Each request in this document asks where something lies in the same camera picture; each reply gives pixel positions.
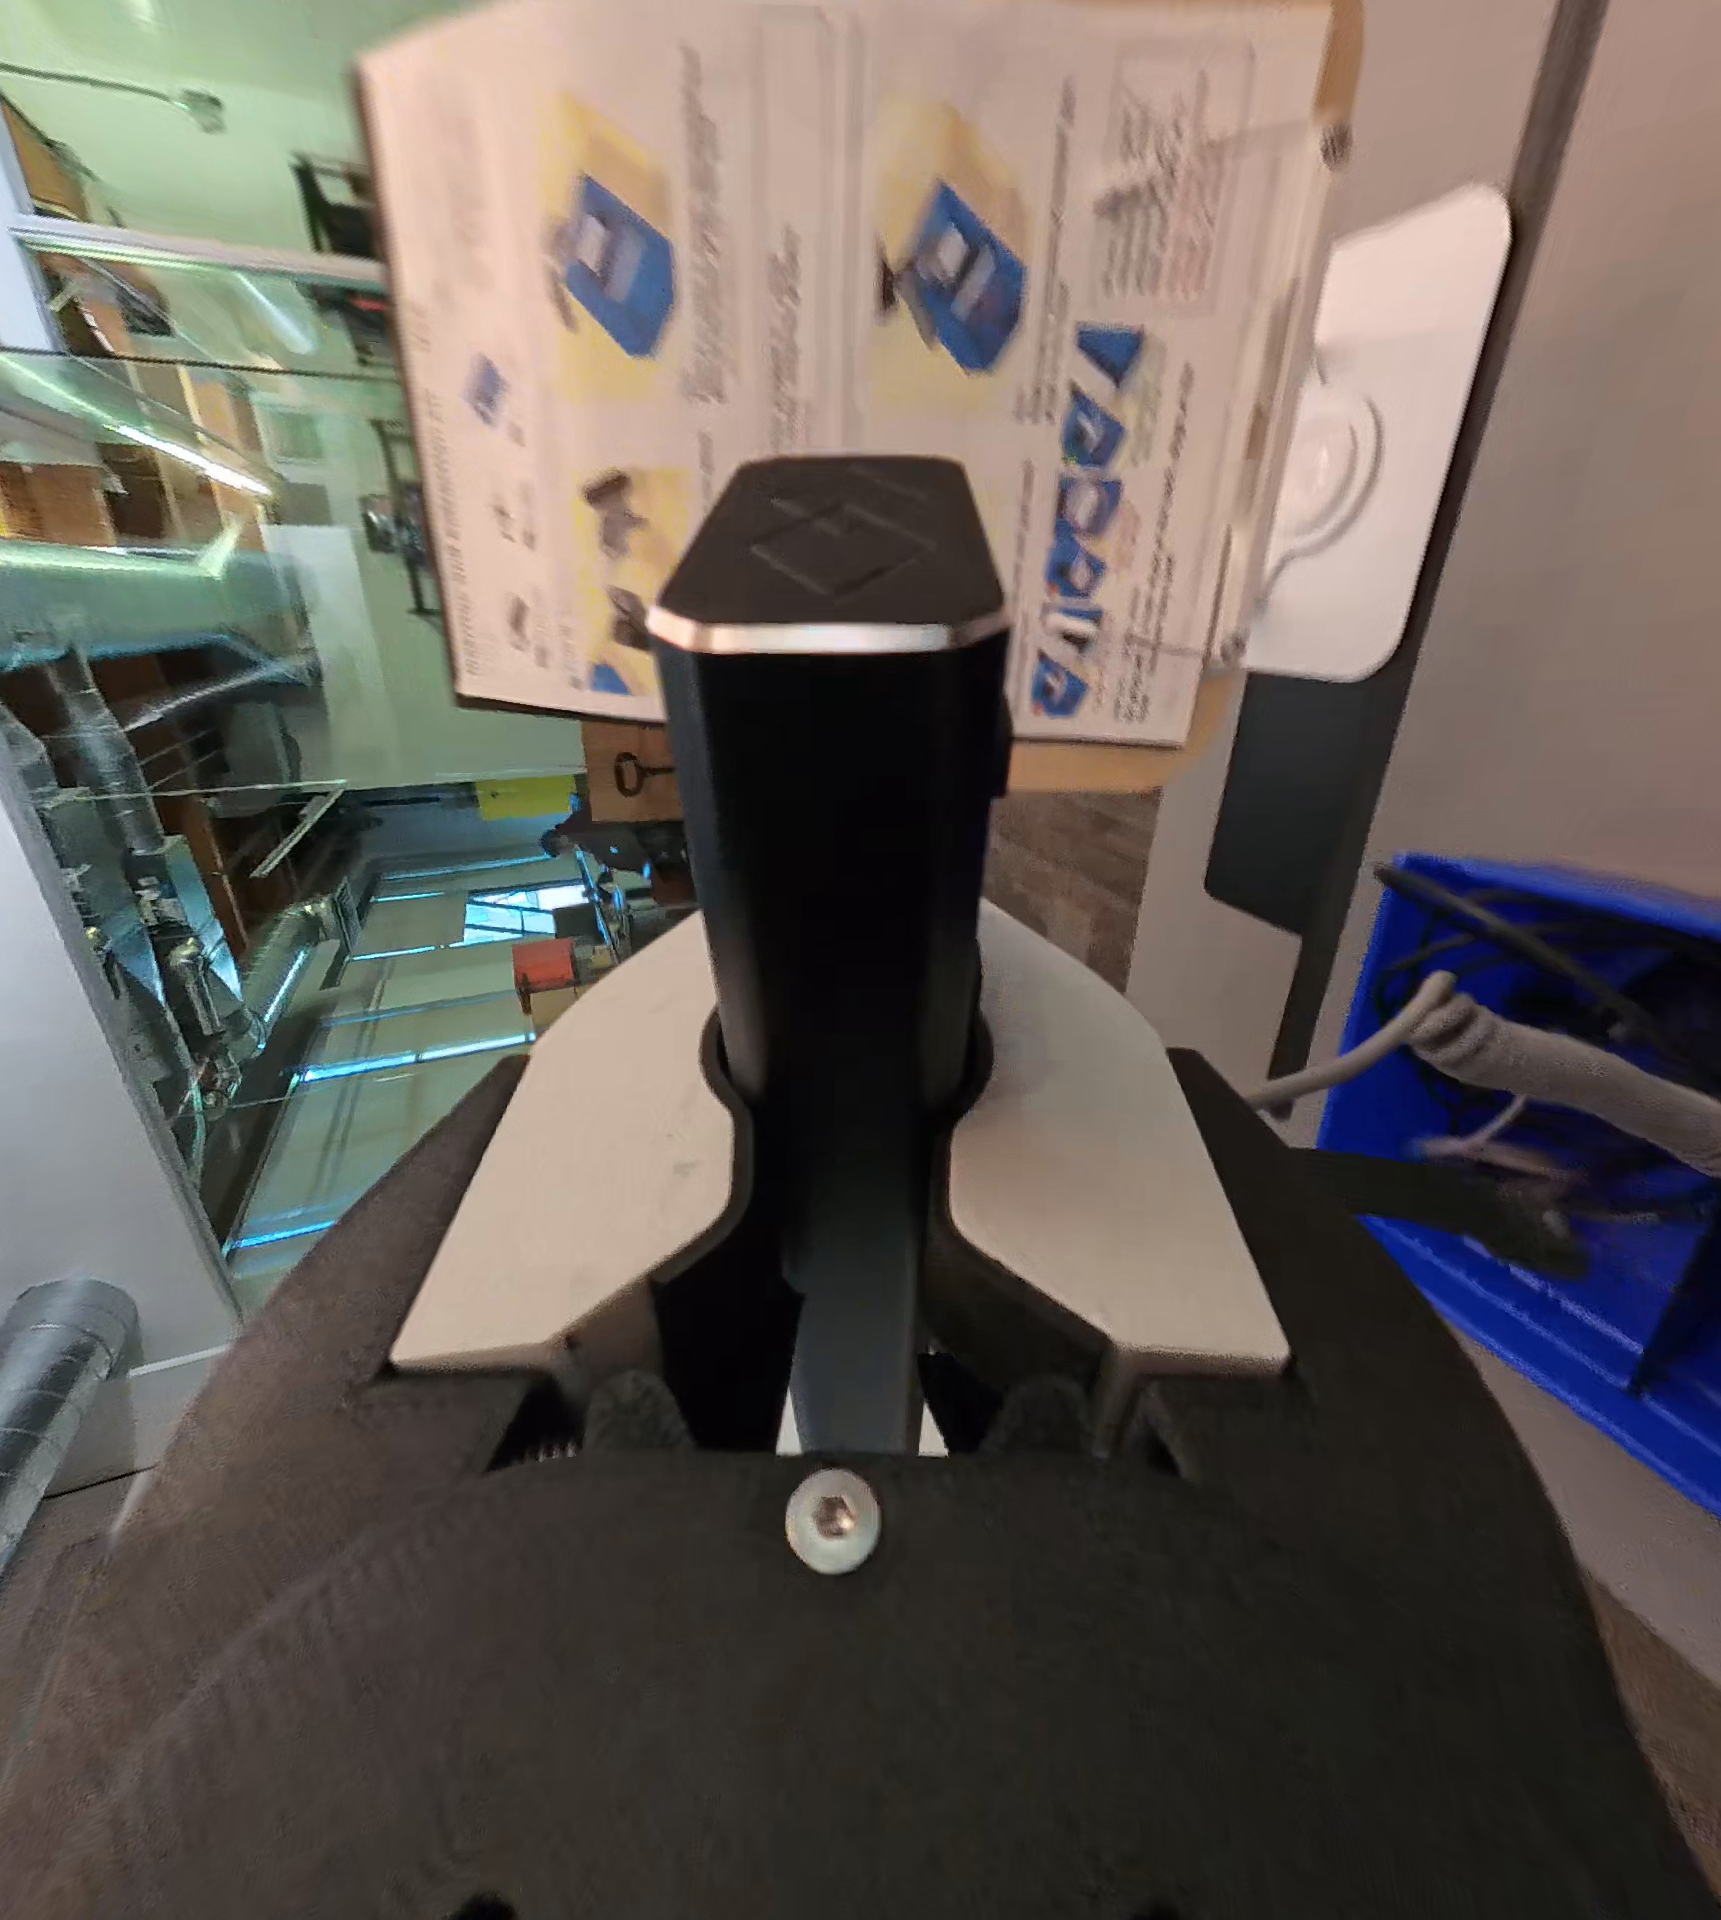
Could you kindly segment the blue plastic bin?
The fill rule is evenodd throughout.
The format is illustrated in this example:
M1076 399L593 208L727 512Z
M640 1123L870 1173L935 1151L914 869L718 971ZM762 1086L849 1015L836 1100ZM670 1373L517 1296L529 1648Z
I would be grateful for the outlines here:
M1432 974L1494 1021L1594 1045L1721 1103L1721 904L1627 879L1403 852L1344 1042ZM1326 1094L1317 1148L1471 1173L1540 1198L1557 1263L1465 1229L1377 1219L1377 1238L1459 1332L1721 1520L1721 1181L1599 1117L1469 1089L1410 1048Z

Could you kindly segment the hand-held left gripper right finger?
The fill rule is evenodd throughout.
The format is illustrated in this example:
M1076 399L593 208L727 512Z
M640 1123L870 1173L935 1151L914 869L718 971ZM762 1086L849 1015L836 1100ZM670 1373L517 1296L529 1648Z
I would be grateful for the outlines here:
M1157 1029L1049 937L981 907L982 1092L947 1214L1102 1381L1273 1381L1289 1340Z

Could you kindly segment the black usb hub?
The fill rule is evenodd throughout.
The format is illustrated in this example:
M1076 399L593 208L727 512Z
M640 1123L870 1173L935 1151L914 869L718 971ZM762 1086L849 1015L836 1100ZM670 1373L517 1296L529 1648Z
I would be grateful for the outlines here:
M808 1451L914 1451L941 1124L970 1082L1012 620L970 472L741 462L647 614Z

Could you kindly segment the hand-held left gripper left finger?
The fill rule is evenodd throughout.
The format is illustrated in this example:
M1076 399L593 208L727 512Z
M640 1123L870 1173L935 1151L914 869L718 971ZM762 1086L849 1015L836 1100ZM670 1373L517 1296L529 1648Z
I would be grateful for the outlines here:
M661 1370L654 1285L737 1211L714 1015L704 920L686 917L539 1035L392 1337L394 1373Z

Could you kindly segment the white stand base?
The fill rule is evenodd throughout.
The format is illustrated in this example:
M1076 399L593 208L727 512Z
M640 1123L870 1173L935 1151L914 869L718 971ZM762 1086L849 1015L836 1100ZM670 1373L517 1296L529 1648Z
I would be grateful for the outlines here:
M1333 244L1232 545L1217 671L1360 685L1391 663L1511 251L1485 181Z

